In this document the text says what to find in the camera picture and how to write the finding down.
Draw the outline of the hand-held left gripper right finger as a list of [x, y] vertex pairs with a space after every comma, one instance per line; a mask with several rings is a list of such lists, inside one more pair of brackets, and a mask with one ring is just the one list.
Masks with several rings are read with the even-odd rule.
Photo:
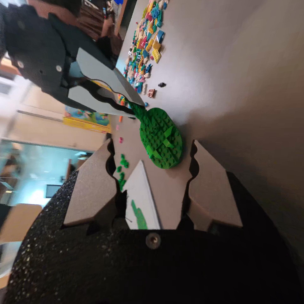
[[243, 223], [224, 167], [197, 141], [192, 141], [181, 225], [207, 232], [213, 224], [242, 228]]

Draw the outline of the green brick leaf build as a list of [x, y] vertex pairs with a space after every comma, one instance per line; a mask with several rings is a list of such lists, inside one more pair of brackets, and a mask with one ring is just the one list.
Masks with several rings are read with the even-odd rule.
[[160, 108], [129, 105], [140, 121], [140, 139], [150, 160], [160, 169], [177, 166], [183, 156], [183, 140], [173, 120]]

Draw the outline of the cluster of small green bricks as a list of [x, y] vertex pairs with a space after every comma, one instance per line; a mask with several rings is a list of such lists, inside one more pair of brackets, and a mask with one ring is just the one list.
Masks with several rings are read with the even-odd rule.
[[129, 168], [129, 162], [127, 161], [127, 159], [125, 158], [124, 154], [121, 154], [121, 159], [120, 159], [120, 165], [117, 167], [116, 171], [117, 173], [119, 173], [119, 186], [120, 186], [120, 191], [123, 192], [123, 187], [126, 183], [126, 179], [125, 179], [125, 172], [123, 171], [123, 169], [128, 169]]

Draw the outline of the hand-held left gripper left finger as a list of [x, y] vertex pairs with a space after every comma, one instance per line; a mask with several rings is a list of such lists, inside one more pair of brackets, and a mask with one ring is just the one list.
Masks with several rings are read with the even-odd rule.
[[63, 222], [64, 226], [95, 223], [127, 226], [127, 191], [120, 189], [111, 138], [77, 170], [77, 179]]

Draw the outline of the colourful toy box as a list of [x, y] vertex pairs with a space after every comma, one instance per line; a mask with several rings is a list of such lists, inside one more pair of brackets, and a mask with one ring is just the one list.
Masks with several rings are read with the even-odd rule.
[[98, 133], [111, 133], [110, 119], [108, 114], [90, 112], [65, 106], [63, 123], [70, 127]]

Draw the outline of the white instruction booklet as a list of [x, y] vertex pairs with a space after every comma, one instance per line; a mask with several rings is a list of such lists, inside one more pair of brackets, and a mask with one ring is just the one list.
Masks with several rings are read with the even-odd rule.
[[125, 219], [131, 230], [160, 230], [156, 204], [142, 160], [124, 184], [127, 192]]

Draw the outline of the pile of colourful bricks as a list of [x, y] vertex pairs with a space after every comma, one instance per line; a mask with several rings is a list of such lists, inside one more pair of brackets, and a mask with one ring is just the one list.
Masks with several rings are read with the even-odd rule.
[[147, 80], [151, 76], [152, 62], [159, 63], [165, 37], [162, 30], [163, 14], [168, 0], [150, 0], [144, 9], [128, 51], [123, 76], [139, 94], [147, 92]]

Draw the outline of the grey desk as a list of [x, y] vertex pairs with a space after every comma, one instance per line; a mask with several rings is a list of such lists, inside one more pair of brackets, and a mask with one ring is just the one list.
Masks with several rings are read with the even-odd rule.
[[303, 1], [169, 1], [149, 88], [234, 173], [303, 270]]

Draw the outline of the dark monitor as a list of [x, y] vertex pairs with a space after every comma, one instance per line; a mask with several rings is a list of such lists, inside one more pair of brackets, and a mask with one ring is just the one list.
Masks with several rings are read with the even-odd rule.
[[57, 185], [57, 184], [47, 184], [45, 198], [47, 199], [52, 198], [55, 195], [55, 193], [60, 189], [60, 187], [61, 185]]

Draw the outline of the small tan rounded board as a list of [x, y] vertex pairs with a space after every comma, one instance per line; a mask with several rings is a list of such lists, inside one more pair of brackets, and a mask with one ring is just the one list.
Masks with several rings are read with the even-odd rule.
[[23, 241], [42, 209], [41, 205], [36, 204], [13, 206], [1, 227], [0, 244]]

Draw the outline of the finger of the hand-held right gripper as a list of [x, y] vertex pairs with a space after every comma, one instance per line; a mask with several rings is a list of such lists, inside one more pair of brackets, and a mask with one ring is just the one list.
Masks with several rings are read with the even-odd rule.
[[132, 109], [120, 104], [119, 93], [93, 81], [88, 81], [88, 83], [93, 92], [89, 92], [82, 86], [76, 86], [69, 89], [68, 98], [95, 112], [130, 118], [136, 117]]
[[76, 61], [81, 72], [88, 78], [101, 80], [106, 83], [112, 91], [124, 95], [133, 103], [142, 107], [145, 106], [140, 95], [116, 67], [110, 69], [82, 48], [78, 49]]

